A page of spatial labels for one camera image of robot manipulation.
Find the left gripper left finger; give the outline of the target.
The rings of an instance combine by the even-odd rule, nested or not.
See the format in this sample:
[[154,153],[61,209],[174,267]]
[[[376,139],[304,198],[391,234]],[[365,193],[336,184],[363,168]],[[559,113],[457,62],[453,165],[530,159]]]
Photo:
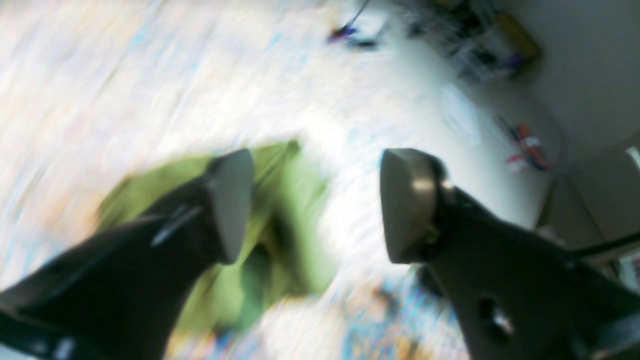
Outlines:
[[93,235],[1,292],[1,348],[36,360],[160,360],[198,278],[242,249],[248,149],[137,218]]

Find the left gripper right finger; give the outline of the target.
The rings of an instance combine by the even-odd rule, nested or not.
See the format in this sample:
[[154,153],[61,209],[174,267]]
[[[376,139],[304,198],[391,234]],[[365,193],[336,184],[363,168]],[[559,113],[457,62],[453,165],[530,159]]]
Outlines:
[[497,218],[439,158],[388,148],[380,167],[393,264],[452,306],[473,360],[637,360],[639,295],[533,231]]

